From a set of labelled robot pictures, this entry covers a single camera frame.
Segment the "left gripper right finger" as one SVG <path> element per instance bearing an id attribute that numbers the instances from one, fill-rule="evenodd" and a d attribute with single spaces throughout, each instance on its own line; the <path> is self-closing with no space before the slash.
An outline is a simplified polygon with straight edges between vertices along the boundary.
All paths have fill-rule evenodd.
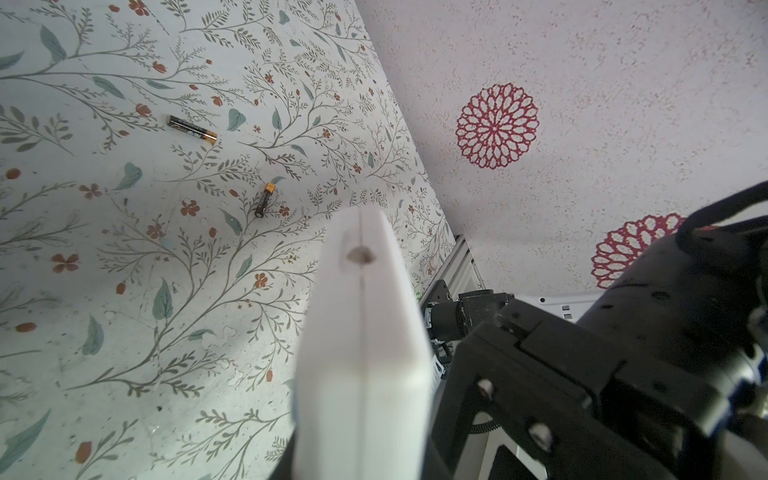
<path id="1" fill-rule="evenodd" d="M 439 452 L 427 449 L 424 456 L 422 480 L 452 480 L 453 476 L 447 468 Z"/>

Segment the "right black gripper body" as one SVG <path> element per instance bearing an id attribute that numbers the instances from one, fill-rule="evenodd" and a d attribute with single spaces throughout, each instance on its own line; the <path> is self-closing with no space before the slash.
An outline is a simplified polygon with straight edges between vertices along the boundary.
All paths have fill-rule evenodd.
<path id="1" fill-rule="evenodd" d="M 551 479 L 730 479 L 767 451 L 767 220 L 759 183 L 655 241 L 577 321 L 480 290 L 431 307 L 454 343 L 431 449 L 455 475 L 487 414 Z"/>

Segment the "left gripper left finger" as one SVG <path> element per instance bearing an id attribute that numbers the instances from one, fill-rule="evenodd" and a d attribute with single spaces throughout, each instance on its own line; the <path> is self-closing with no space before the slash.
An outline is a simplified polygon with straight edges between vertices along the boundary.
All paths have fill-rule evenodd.
<path id="1" fill-rule="evenodd" d="M 292 464 L 295 450 L 295 438 L 288 441 L 282 457 L 271 473 L 269 480 L 292 480 Z"/>

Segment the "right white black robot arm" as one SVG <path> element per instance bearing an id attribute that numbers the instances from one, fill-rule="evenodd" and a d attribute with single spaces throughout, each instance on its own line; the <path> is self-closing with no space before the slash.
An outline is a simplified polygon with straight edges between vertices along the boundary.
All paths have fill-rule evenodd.
<path id="1" fill-rule="evenodd" d="M 487 414 L 551 479 L 731 479 L 767 454 L 767 220 L 759 183 L 655 241 L 575 322 L 506 293 L 425 311 L 455 343 L 423 477 Z"/>

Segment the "white remote control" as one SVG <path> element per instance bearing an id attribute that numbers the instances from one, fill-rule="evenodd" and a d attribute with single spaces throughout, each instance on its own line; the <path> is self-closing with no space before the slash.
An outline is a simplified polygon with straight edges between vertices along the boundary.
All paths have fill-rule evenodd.
<path id="1" fill-rule="evenodd" d="M 433 353 L 385 213 L 328 225 L 295 364 L 295 479 L 417 479 Z"/>

